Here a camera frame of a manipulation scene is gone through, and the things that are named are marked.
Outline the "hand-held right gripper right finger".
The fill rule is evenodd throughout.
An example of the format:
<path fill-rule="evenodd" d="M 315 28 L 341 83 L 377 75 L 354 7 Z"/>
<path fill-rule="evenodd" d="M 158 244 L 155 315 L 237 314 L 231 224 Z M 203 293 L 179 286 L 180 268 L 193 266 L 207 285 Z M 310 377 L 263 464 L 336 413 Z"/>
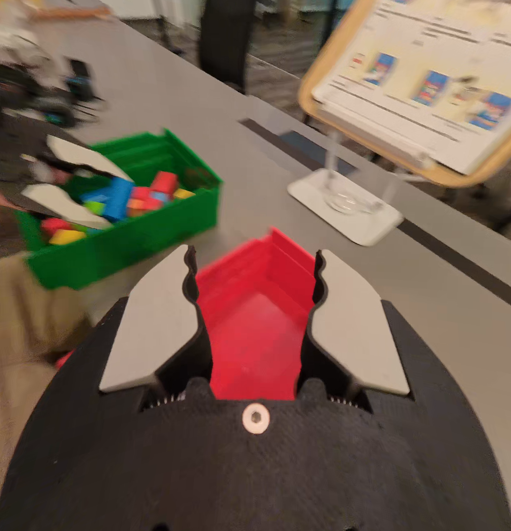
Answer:
<path fill-rule="evenodd" d="M 410 385 L 378 292 L 328 249 L 318 250 L 313 277 L 298 390 L 318 379 L 334 398 L 355 399 L 365 390 L 409 396 Z"/>

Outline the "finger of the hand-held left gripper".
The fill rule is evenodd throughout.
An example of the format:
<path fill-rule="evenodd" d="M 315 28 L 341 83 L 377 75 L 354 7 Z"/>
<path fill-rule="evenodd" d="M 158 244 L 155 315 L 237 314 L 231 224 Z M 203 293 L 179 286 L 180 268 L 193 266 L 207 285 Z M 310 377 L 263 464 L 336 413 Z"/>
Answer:
<path fill-rule="evenodd" d="M 133 182 L 125 171 L 97 151 L 53 135 L 46 136 L 46 145 L 50 153 L 49 160 L 54 166 L 60 166 L 67 171 L 85 169 L 95 175 Z"/>
<path fill-rule="evenodd" d="M 103 217 L 93 214 L 74 202 L 64 190 L 56 185 L 48 183 L 28 185 L 21 191 L 21 194 L 67 222 L 99 230 L 112 226 Z"/>

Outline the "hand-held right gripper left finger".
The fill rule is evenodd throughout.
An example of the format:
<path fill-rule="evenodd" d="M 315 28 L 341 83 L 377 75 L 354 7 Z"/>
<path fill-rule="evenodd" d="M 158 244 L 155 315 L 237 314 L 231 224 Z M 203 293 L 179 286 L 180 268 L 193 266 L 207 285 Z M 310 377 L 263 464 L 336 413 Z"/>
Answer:
<path fill-rule="evenodd" d="M 152 395 L 180 395 L 189 381 L 211 382 L 209 334 L 198 304 L 194 246 L 182 244 L 131 290 L 99 390 L 144 387 Z"/>

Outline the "green plastic bin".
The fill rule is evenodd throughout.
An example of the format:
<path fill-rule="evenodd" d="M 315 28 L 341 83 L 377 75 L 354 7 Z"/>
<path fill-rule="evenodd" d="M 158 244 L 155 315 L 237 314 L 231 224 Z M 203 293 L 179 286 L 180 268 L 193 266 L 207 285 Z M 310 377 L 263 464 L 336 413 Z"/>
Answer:
<path fill-rule="evenodd" d="M 111 139 L 92 148 L 137 186 L 148 186 L 159 171 L 167 171 L 194 195 L 61 246 L 49 244 L 40 217 L 16 211 L 26 264 L 46 289 L 83 289 L 217 225 L 222 180 L 169 129 Z"/>

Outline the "red plastic bin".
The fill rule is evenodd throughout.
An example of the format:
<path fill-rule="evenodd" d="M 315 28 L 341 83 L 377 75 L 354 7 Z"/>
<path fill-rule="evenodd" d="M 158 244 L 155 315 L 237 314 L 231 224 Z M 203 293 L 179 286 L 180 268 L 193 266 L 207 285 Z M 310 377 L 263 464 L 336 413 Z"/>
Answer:
<path fill-rule="evenodd" d="M 218 400 L 291 401 L 313 306 L 314 257 L 277 228 L 199 269 Z"/>

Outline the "small red wooden block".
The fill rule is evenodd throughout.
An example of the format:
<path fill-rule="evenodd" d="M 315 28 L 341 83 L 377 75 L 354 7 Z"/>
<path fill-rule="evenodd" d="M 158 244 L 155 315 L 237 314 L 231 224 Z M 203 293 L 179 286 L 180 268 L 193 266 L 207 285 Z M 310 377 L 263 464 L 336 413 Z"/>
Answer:
<path fill-rule="evenodd" d="M 59 230 L 72 230 L 72 225 L 61 218 L 46 218 L 40 222 L 40 230 L 48 238 L 52 238 Z"/>

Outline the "blue wooden cylinder block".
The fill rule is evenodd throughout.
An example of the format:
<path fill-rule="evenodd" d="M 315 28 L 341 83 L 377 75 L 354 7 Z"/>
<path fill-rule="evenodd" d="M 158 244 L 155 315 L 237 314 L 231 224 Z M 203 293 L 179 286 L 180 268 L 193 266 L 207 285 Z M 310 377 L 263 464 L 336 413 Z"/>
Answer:
<path fill-rule="evenodd" d="M 109 222 L 120 222 L 127 217 L 126 208 L 134 182 L 121 177 L 111 179 L 102 216 Z"/>

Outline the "dark electronic equipment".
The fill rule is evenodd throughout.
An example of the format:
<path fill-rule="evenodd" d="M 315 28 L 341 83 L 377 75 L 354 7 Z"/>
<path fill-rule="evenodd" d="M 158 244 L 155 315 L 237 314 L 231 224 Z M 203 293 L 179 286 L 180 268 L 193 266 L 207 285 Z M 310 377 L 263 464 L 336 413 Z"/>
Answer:
<path fill-rule="evenodd" d="M 31 113 L 63 129 L 95 123 L 106 100 L 93 90 L 87 63 L 66 57 L 71 74 L 64 77 L 64 88 L 42 85 L 25 65 L 0 63 L 0 97 L 5 109 Z"/>

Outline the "long red wooden block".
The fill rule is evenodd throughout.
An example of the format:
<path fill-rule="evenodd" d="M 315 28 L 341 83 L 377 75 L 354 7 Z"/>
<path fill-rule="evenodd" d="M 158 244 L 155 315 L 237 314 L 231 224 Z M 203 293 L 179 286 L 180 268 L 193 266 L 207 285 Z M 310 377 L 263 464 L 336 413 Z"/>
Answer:
<path fill-rule="evenodd" d="M 159 171 L 150 184 L 150 190 L 154 193 L 161 193 L 172 196 L 179 188 L 179 177 L 169 171 Z"/>

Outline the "wooden document holder stand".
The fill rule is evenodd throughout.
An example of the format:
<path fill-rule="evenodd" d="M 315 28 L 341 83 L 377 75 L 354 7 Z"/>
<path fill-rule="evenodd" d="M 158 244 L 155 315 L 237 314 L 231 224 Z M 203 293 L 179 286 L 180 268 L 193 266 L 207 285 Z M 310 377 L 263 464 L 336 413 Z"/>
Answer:
<path fill-rule="evenodd" d="M 447 189 L 468 188 L 482 184 L 510 161 L 511 139 L 505 149 L 498 151 L 497 155 L 486 160 L 480 171 L 464 176 L 451 172 L 444 167 L 433 170 L 415 169 L 399 159 L 393 160 L 389 158 L 388 155 L 380 152 L 376 147 L 372 147 L 363 143 L 360 139 L 343 133 L 341 129 L 319 117 L 315 113 L 316 109 L 310 97 L 311 82 L 317 83 L 312 71 L 314 70 L 317 73 L 315 64 L 319 56 L 324 55 L 328 43 L 332 42 L 336 31 L 342 26 L 343 21 L 346 21 L 349 17 L 348 12 L 353 9 L 355 2 L 352 3 L 350 9 L 326 41 L 316 60 L 304 76 L 299 90 L 299 104 L 303 111 L 329 127 L 324 167 L 307 177 L 292 182 L 287 187 L 287 191 L 294 199 L 330 224 L 350 241 L 361 246 L 372 246 L 403 221 L 402 214 L 389 204 L 391 193 L 395 192 L 396 184 L 399 181 L 425 180 Z M 366 191 L 362 186 L 353 183 L 349 177 L 345 177 L 338 172 L 336 148 L 340 144 L 342 136 L 391 161 L 396 166 L 396 169 L 408 170 L 411 175 L 405 177 L 395 173 L 396 181 L 389 181 L 382 197 L 380 199 L 377 198 L 373 193 Z"/>

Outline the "clear stand with white base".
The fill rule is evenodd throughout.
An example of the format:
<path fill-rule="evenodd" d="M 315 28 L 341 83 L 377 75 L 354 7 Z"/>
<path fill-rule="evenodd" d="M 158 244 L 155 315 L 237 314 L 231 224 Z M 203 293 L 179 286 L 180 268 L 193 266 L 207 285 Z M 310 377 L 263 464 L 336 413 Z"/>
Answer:
<path fill-rule="evenodd" d="M 296 162 L 300 163 L 302 166 L 310 170 L 319 170 L 323 168 L 322 163 L 318 159 L 312 159 L 303 151 L 285 142 L 281 137 L 264 128 L 256 121 L 250 118 L 245 118 L 240 120 L 239 123 L 265 140 L 265 142 L 271 144 Z M 486 269 L 480 267 L 475 262 L 472 262 L 470 259 L 458 253 L 456 250 L 452 249 L 450 246 L 406 218 L 404 218 L 396 228 L 406 236 L 410 237 L 413 241 L 432 252 L 435 256 L 463 273 L 466 277 L 478 283 L 478 285 L 489 291 L 495 297 L 511 306 L 511 286 L 509 284 L 500 280 Z"/>

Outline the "person's beige trousers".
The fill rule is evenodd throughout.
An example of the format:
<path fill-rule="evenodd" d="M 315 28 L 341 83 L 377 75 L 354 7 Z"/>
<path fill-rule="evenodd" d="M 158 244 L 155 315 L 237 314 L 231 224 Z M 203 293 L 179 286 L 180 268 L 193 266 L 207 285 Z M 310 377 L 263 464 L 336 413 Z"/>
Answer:
<path fill-rule="evenodd" d="M 73 290 L 43 288 L 23 253 L 0 259 L 0 490 L 26 421 L 56 373 L 55 360 L 91 329 Z"/>

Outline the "black office chair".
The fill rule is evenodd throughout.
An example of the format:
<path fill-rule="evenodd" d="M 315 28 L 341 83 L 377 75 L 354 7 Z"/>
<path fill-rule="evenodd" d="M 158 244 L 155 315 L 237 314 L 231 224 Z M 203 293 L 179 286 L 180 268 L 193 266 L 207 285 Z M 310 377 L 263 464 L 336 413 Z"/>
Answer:
<path fill-rule="evenodd" d="M 246 95 L 246 57 L 256 1 L 206 1 L 200 21 L 200 69 Z"/>

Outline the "printed paper sheets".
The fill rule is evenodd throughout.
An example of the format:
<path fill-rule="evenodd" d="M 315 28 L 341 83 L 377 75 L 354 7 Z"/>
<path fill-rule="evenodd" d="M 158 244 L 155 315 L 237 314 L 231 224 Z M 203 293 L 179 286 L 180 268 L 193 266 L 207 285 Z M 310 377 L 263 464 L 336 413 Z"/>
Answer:
<path fill-rule="evenodd" d="M 391 159 L 469 176 L 511 139 L 511 1 L 356 1 L 315 113 Z"/>

